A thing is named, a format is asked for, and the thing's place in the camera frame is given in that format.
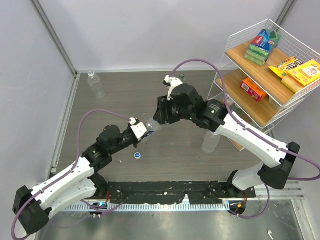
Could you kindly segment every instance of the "snack box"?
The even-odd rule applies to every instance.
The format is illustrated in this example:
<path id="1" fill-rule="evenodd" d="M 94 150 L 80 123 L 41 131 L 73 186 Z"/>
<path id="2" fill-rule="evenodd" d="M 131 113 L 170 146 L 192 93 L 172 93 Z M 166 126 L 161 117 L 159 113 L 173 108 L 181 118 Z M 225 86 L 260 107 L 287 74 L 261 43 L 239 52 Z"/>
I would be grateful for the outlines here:
<path id="1" fill-rule="evenodd" d="M 310 60 L 289 70 L 288 73 L 300 84 L 307 86 L 320 79 L 320 64 L 315 60 Z"/>
<path id="2" fill-rule="evenodd" d="M 257 102 L 260 102 L 267 96 L 267 93 L 262 90 L 250 77 L 241 82 L 240 87 L 252 96 Z"/>
<path id="3" fill-rule="evenodd" d="M 269 69 L 283 79 L 288 75 L 289 70 L 294 69 L 302 64 L 304 64 L 302 61 L 297 59 L 295 56 L 292 56 L 277 66 L 269 66 Z"/>

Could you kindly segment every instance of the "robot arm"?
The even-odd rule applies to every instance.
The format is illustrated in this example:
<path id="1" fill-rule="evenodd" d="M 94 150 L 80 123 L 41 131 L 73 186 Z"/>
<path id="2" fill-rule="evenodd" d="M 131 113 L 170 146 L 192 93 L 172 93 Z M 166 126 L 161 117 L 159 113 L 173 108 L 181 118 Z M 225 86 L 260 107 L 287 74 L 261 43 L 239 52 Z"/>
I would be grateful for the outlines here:
<path id="1" fill-rule="evenodd" d="M 248 131 L 251 129 L 264 139 L 273 142 L 279 148 L 298 153 L 300 146 L 292 142 L 286 144 L 271 138 L 233 115 L 245 127 L 238 125 L 230 116 L 224 104 L 217 100 L 204 101 L 193 86 L 178 78 L 166 76 L 163 84 L 168 87 L 168 96 L 158 98 L 158 107 L 154 120 L 160 124 L 173 124 L 180 120 L 189 120 L 202 129 L 217 132 L 237 141 L 255 154 L 262 163 L 246 170 L 234 171 L 228 179 L 228 191 L 232 195 L 250 187 L 266 184 L 275 189 L 283 189 L 296 160 L 283 151 L 271 147 L 262 139 Z"/>
<path id="2" fill-rule="evenodd" d="M 15 214 L 30 198 L 41 192 L 18 218 L 27 234 L 31 235 L 41 230 L 55 214 L 73 203 L 86 198 L 101 199 L 108 189 L 108 184 L 98 171 L 112 162 L 113 154 L 130 145 L 137 147 L 148 132 L 143 122 L 134 118 L 130 118 L 123 133 L 115 125 L 106 126 L 96 143 L 91 145 L 77 162 L 32 189 L 21 187 L 15 195 Z M 70 173 L 57 184 L 43 190 L 68 172 Z"/>

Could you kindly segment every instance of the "red box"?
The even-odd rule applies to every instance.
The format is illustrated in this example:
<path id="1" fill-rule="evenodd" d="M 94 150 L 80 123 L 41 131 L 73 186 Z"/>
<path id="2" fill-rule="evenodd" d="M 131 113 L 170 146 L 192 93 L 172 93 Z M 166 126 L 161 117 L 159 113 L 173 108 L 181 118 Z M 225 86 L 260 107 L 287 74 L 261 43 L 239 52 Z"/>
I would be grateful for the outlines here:
<path id="1" fill-rule="evenodd" d="M 245 90 L 257 102 L 260 102 L 267 96 L 267 93 L 261 89 L 250 77 L 241 82 L 240 87 Z"/>

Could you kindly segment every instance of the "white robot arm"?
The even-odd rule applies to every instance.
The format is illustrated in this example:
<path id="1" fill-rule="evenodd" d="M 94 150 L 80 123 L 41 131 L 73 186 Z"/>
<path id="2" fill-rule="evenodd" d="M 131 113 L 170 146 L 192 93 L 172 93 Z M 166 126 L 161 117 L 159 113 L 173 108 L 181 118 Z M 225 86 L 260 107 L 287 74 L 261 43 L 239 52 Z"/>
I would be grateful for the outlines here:
<path id="1" fill-rule="evenodd" d="M 288 180 L 294 156 L 271 147 L 264 140 L 272 142 L 280 149 L 298 153 L 300 146 L 294 142 L 286 144 L 257 130 L 235 112 L 233 116 L 244 126 L 240 126 L 228 113 L 226 106 L 217 100 L 205 102 L 193 86 L 176 77 L 166 76 L 163 84 L 169 89 L 168 96 L 158 98 L 158 108 L 154 119 L 161 124 L 173 124 L 181 119 L 191 120 L 198 127 L 235 140 L 255 154 L 262 163 L 246 170 L 234 171 L 228 179 L 229 192 L 240 192 L 250 187 L 266 184 L 275 189 L 283 189 Z M 255 132 L 258 138 L 248 130 Z"/>

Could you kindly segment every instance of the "gray tabletop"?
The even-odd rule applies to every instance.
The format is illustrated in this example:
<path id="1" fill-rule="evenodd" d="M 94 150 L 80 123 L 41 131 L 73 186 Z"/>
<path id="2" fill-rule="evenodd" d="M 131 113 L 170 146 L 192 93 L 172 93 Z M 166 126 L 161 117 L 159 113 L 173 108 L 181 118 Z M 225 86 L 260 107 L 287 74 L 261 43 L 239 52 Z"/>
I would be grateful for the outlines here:
<path id="1" fill-rule="evenodd" d="M 157 98 L 168 93 L 162 84 L 168 72 L 99 73 L 106 98 L 96 99 L 88 85 L 87 75 L 80 76 L 57 171 L 66 168 L 76 157 L 77 128 L 82 116 L 92 109 L 106 109 L 147 121 L 157 109 Z M 188 84 L 207 98 L 215 76 L 214 71 L 185 71 Z M 210 96 L 219 94 L 214 87 Z M 81 132 L 81 152 L 92 145 L 105 126 L 113 124 L 123 131 L 127 122 L 106 113 L 87 118 Z M 259 163 L 247 150 L 239 152 L 224 136 L 213 154 L 205 154 L 201 146 L 206 130 L 192 122 L 180 121 L 163 125 L 147 144 L 141 142 L 112 156 L 113 162 L 99 173 L 107 181 L 200 181 L 226 180 L 232 171 Z M 136 160 L 134 154 L 141 153 Z"/>

